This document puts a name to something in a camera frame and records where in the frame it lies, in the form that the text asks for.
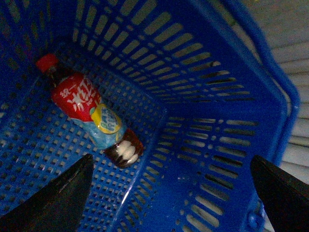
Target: basket handle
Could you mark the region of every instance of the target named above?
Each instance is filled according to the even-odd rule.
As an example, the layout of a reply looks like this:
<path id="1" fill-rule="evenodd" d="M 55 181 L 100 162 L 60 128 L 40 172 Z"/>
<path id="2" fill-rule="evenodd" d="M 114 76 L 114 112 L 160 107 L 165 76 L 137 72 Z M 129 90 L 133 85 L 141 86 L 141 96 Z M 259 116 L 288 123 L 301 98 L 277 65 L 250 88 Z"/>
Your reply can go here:
<path id="1" fill-rule="evenodd" d="M 297 119 L 297 114 L 300 107 L 298 91 L 281 67 L 276 63 L 262 31 L 251 17 L 247 8 L 239 0 L 220 0 L 220 2 L 232 14 L 243 30 L 251 38 L 262 64 L 291 100 L 291 113 L 284 123 L 276 150 L 277 156 L 275 156 L 272 160 L 275 165 L 279 165 L 286 148 L 286 141 L 288 141 L 292 133 L 293 125 Z"/>

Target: bottle cap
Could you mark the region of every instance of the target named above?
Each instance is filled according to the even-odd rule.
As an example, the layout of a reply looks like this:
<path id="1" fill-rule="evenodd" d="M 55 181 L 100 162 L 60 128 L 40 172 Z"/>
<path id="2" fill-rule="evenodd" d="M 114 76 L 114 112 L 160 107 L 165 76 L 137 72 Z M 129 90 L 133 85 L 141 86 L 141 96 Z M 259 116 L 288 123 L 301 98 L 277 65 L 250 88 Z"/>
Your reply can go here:
<path id="1" fill-rule="evenodd" d="M 47 54 L 36 62 L 37 67 L 42 73 L 46 72 L 50 67 L 58 64 L 59 60 L 54 54 Z"/>

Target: yellow label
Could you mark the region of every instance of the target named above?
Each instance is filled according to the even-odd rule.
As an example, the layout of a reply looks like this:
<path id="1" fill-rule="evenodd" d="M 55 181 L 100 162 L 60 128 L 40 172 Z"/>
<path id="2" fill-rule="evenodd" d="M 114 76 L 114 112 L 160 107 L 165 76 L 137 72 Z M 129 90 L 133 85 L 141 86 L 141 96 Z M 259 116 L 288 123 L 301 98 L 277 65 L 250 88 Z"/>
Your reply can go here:
<path id="1" fill-rule="evenodd" d="M 114 134 L 120 130 L 122 122 L 120 117 L 105 104 L 99 104 L 90 110 L 91 118 L 95 125 L 105 134 Z"/>

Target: plastic bottle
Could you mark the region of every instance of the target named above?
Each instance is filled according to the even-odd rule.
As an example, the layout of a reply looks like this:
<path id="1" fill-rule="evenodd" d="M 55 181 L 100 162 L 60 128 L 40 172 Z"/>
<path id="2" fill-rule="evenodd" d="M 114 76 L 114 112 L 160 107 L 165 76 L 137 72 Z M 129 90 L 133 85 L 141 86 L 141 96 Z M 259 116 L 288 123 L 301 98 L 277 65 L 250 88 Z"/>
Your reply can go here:
<path id="1" fill-rule="evenodd" d="M 98 149 L 119 168 L 126 168 L 143 153 L 143 145 L 124 121 L 102 101 L 99 91 L 80 72 L 66 68 L 54 54 L 36 63 L 48 76 L 53 102 L 89 134 Z"/>

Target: shopping basket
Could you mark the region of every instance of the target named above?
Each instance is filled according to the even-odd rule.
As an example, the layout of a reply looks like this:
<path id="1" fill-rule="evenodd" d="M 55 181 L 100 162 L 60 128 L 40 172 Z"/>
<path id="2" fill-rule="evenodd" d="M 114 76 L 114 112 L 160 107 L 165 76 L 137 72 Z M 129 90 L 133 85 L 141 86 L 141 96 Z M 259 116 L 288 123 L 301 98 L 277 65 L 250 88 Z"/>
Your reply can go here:
<path id="1" fill-rule="evenodd" d="M 0 215 L 90 153 L 79 231 L 261 231 L 250 161 L 280 163 L 298 94 L 246 9 L 222 1 L 260 60 L 213 2 L 1 1 Z M 87 74 L 135 131 L 135 165 L 114 166 L 51 102 L 35 67 L 47 52 Z"/>

